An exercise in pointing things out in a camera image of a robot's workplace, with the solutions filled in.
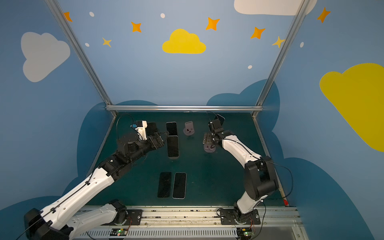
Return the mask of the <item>grey phone stand emptied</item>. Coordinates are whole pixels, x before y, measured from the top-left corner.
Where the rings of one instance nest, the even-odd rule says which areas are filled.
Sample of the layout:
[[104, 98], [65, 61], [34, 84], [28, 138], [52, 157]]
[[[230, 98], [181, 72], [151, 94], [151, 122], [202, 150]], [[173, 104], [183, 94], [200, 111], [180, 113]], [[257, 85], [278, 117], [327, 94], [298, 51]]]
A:
[[195, 133], [194, 123], [192, 121], [185, 122], [183, 132], [186, 136], [192, 136]]

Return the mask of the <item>dark phone grey stand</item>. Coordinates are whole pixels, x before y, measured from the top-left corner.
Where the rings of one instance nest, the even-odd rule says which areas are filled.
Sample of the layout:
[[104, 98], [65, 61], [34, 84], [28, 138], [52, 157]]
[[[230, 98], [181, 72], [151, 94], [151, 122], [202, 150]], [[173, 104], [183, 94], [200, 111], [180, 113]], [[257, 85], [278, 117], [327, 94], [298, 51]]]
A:
[[158, 198], [168, 198], [171, 194], [171, 172], [160, 173], [159, 186], [158, 186]]

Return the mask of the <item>white phone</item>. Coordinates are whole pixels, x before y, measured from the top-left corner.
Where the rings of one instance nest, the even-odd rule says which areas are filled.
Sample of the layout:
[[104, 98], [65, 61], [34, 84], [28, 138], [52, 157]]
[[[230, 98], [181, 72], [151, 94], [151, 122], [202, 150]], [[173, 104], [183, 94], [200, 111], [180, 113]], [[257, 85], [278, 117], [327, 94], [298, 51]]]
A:
[[173, 199], [184, 199], [186, 197], [187, 174], [175, 173]]

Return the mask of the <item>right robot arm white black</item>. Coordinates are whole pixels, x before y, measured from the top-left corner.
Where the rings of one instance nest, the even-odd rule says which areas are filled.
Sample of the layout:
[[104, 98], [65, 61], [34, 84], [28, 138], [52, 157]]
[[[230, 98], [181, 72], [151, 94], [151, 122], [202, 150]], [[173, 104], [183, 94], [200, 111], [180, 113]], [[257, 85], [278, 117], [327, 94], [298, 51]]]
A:
[[223, 148], [244, 168], [245, 192], [234, 204], [235, 218], [241, 222], [251, 215], [257, 204], [279, 189], [274, 162], [268, 156], [253, 152], [233, 132], [224, 130], [219, 119], [210, 121], [209, 128], [203, 144]]

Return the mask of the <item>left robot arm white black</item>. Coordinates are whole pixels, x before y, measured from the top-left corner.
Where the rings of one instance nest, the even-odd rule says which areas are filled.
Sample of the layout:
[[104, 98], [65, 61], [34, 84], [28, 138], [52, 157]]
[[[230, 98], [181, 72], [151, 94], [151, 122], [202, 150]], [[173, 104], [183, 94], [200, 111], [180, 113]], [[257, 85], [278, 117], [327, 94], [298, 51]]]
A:
[[118, 140], [117, 150], [84, 181], [43, 209], [33, 208], [28, 211], [24, 216], [24, 235], [29, 240], [72, 240], [97, 226], [125, 224], [129, 219], [127, 208], [118, 200], [82, 215], [77, 215], [77, 212], [98, 193], [128, 173], [135, 161], [150, 151], [162, 148], [165, 145], [162, 135], [167, 134], [154, 132], [143, 140], [134, 133], [123, 136]]

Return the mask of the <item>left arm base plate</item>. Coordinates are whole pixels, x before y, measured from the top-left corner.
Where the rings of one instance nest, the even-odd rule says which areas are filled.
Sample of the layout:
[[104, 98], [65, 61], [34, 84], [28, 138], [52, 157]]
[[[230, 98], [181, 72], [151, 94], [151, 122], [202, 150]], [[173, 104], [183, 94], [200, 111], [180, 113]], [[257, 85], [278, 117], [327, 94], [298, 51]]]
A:
[[121, 210], [117, 213], [114, 220], [109, 223], [110, 226], [138, 226], [142, 219], [142, 210]]

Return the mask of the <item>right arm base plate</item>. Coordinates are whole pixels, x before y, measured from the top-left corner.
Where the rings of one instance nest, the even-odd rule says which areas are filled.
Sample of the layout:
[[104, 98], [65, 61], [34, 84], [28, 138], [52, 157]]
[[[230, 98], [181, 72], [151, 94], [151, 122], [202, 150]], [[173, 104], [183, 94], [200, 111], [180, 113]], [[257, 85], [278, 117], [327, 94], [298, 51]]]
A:
[[217, 209], [217, 215], [221, 220], [222, 225], [260, 225], [261, 219], [259, 212], [253, 210], [245, 215], [238, 215], [234, 209]]

